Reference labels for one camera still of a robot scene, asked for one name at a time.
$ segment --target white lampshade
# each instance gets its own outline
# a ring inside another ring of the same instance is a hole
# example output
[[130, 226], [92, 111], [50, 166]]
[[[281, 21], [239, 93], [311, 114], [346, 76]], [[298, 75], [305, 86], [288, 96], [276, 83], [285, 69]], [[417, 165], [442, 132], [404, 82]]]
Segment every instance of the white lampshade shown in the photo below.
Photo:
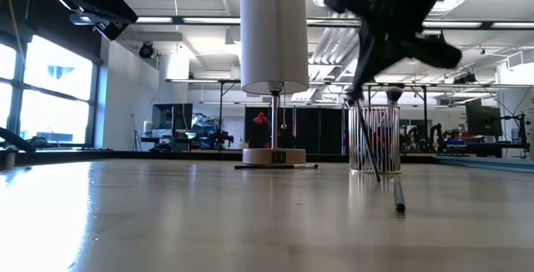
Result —
[[308, 89], [305, 0], [241, 0], [241, 87], [270, 94], [268, 82], [285, 92]]

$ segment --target table surface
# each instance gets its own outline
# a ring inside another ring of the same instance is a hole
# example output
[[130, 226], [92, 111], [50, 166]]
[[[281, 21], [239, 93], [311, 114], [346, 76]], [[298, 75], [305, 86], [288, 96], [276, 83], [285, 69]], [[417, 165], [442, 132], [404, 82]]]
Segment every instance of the table surface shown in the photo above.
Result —
[[0, 271], [533, 271], [534, 175], [108, 159], [0, 174]]

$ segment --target ceiling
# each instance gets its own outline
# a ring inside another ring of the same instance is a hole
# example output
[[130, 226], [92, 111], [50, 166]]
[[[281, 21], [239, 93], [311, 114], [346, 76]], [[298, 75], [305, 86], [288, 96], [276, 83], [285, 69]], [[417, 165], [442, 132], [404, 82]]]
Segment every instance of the ceiling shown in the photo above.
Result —
[[[138, 15], [144, 16], [239, 16], [239, 0], [126, 0], [126, 2]], [[534, 20], [533, 3], [534, 0], [465, 0], [441, 17]], [[326, 8], [315, 5], [312, 0], [307, 1], [307, 14], [309, 18], [330, 16]], [[187, 42], [196, 57], [191, 65], [195, 77], [209, 77], [211, 71], [216, 71], [220, 75], [220, 71], [229, 73], [232, 65], [239, 65], [238, 57], [225, 46], [228, 29], [229, 27], [222, 26], [133, 25], [127, 29], [123, 39], [135, 46], [144, 40], [154, 40], [154, 46], [161, 53], [172, 53], [176, 49], [174, 38], [177, 37], [177, 33], [181, 33], [180, 39]], [[308, 28], [310, 54], [317, 51], [324, 35], [324, 28]], [[445, 31], [444, 36], [448, 43], [463, 50], [464, 65], [473, 63], [476, 65], [476, 76], [481, 82], [494, 80], [495, 63], [504, 59], [502, 56], [497, 56], [498, 54], [513, 54], [518, 48], [534, 46], [534, 32], [529, 31]], [[340, 65], [346, 67], [354, 54], [347, 54]], [[337, 68], [332, 73], [339, 81], [348, 81], [350, 73], [345, 71], [341, 74], [341, 72], [342, 68]], [[377, 80], [437, 82], [445, 80], [442, 76], [450, 72], [405, 60], [382, 73]]]

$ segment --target lamp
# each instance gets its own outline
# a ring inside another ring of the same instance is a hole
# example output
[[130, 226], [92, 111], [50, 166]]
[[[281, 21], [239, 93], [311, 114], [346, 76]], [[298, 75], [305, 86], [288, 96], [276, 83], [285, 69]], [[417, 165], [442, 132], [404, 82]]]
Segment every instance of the lamp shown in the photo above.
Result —
[[241, 89], [272, 96], [271, 149], [245, 149], [244, 164], [304, 164], [305, 150], [277, 149], [281, 94], [309, 87], [305, 0], [241, 0]]

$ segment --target computer monitor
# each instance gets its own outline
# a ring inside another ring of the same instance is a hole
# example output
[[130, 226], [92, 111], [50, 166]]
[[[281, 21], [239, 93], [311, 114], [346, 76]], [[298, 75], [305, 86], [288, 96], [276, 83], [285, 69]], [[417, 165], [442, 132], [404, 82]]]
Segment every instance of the computer monitor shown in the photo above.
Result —
[[193, 119], [193, 104], [155, 104], [152, 107], [152, 122], [154, 129], [172, 129], [174, 107], [174, 128], [191, 129]]
[[466, 115], [467, 131], [471, 135], [502, 136], [499, 108], [467, 104]]

